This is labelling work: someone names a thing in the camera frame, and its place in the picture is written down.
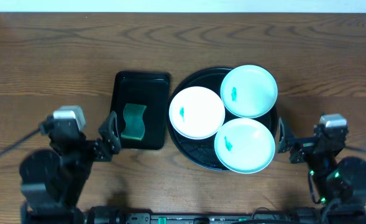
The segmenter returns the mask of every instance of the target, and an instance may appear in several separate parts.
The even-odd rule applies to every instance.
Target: white background
[[[366,0],[0,0],[0,12],[366,12]]]

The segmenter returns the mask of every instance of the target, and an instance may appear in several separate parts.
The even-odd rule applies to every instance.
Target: black rectangular tray
[[[160,149],[165,141],[170,75],[160,72],[122,71],[115,76],[111,111],[117,114],[117,128],[123,148]],[[141,141],[121,138],[125,130],[123,109],[126,103],[145,105],[145,134]]]

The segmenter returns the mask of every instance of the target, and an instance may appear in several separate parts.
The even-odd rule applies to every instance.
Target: teal sticker
[[[224,137],[224,140],[226,142],[226,148],[228,151],[231,151],[232,149],[232,144],[227,140],[227,136]]]
[[[183,122],[184,122],[184,107],[181,107],[181,109],[180,109],[180,116],[183,118]]]
[[[237,88],[232,88],[231,98],[234,102],[237,101]]]

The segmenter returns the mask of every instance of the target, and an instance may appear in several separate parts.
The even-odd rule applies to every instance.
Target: sponge
[[[124,139],[141,141],[145,134],[143,114],[147,106],[127,103],[123,109],[123,118],[126,122],[125,130],[121,133]]]

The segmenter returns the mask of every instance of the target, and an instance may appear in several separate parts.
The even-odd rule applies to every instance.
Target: wood grain surface
[[[96,138],[121,70],[170,72],[170,93],[202,68],[257,64],[278,83],[277,108],[299,137],[319,115],[349,121],[347,144],[366,148],[366,14],[2,14],[0,151],[61,105],[81,105]],[[19,223],[18,166],[48,138],[0,158],[0,223]],[[345,156],[366,155],[345,150]],[[125,149],[95,163],[80,197],[95,205],[153,212],[251,213],[314,206],[304,164],[278,154],[263,171],[203,169],[169,135],[159,151]]]

